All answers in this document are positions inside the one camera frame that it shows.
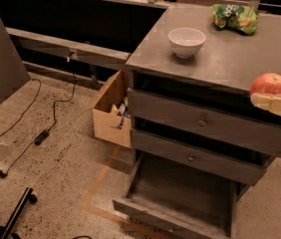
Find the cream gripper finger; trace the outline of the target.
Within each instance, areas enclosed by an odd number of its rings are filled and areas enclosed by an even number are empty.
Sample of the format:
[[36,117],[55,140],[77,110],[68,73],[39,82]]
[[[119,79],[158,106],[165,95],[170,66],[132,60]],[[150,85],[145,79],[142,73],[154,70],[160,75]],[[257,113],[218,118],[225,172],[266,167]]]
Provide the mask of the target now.
[[254,93],[250,100],[254,107],[281,117],[281,97]]

